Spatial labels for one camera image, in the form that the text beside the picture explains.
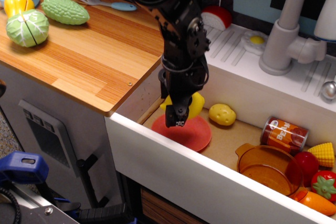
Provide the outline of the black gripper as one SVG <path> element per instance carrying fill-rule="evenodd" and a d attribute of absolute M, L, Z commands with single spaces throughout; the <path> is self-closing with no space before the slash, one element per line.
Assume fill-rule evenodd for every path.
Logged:
<path fill-rule="evenodd" d="M 183 127 L 189 116 L 191 96 L 201 90 L 208 82 L 209 70 L 205 56 L 201 56 L 185 67 L 172 65 L 165 57 L 161 57 L 163 69 L 159 72 L 161 82 L 161 95 L 168 95 L 172 105 L 166 106 L 165 126 Z M 175 110 L 186 110 L 176 113 Z"/>

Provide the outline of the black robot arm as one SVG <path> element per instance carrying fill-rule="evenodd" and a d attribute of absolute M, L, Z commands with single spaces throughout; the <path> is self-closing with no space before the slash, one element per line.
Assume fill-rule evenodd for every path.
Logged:
<path fill-rule="evenodd" d="M 158 22 L 164 40 L 159 72 L 161 97 L 166 107 L 166 127 L 184 126 L 190 115 L 192 95 L 208 82 L 205 53 L 210 40 L 196 0 L 131 0 Z"/>

